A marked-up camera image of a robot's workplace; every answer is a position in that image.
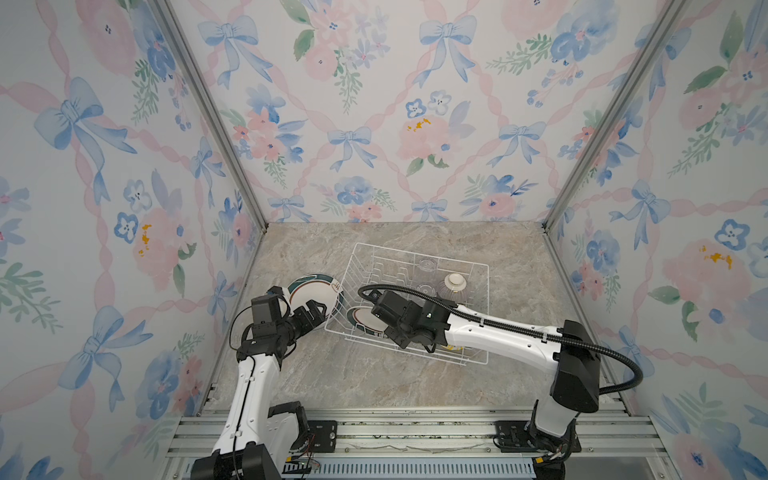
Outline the clear glass back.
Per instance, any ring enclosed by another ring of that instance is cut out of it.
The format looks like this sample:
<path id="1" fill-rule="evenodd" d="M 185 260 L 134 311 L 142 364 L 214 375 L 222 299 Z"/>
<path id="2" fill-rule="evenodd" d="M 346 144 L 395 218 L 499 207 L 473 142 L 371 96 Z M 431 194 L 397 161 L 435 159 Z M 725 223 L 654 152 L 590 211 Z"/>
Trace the clear glass back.
<path id="1" fill-rule="evenodd" d="M 417 268 L 423 274 L 432 274 L 438 269 L 438 261 L 431 257 L 423 257 L 418 261 Z"/>

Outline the green red rimmed plate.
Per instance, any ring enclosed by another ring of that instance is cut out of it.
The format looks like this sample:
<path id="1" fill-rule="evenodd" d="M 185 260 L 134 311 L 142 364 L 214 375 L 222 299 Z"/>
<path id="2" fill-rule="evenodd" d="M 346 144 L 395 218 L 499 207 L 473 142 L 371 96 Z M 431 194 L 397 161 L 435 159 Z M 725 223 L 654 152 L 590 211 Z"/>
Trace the green red rimmed plate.
<path id="1" fill-rule="evenodd" d="M 343 288 L 339 280 L 327 274 L 310 274 L 300 277 L 283 288 L 291 312 L 306 306 L 309 300 L 326 306 L 326 318 L 337 314 L 344 305 Z"/>

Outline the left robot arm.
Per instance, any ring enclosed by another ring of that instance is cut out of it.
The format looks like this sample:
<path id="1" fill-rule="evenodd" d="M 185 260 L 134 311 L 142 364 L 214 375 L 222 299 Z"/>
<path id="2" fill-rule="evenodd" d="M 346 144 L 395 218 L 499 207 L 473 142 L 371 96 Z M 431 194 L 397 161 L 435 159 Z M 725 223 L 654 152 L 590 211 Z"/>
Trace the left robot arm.
<path id="1" fill-rule="evenodd" d="M 195 460 L 192 479 L 280 479 L 290 453 L 309 443 L 309 423 L 300 402 L 273 406 L 284 360 L 298 340 L 327 320 L 315 300 L 292 307 L 283 289 L 272 287 L 244 309 L 251 323 L 234 351 L 237 384 L 223 431 L 212 453 Z"/>

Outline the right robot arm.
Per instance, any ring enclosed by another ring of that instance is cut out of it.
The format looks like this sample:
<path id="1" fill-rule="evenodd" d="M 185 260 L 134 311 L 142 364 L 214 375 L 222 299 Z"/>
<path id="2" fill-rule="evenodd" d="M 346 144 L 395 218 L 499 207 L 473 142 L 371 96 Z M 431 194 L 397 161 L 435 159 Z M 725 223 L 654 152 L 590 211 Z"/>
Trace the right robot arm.
<path id="1" fill-rule="evenodd" d="M 542 372 L 548 386 L 537 397 L 525 432 L 547 459 L 564 457 L 572 447 L 578 415 L 599 410 L 601 358 L 577 322 L 546 327 L 503 320 L 395 285 L 371 285 L 358 295 L 371 303 L 372 314 L 386 324 L 385 336 L 401 349 L 417 344 L 433 353 L 439 346 L 469 347 Z"/>

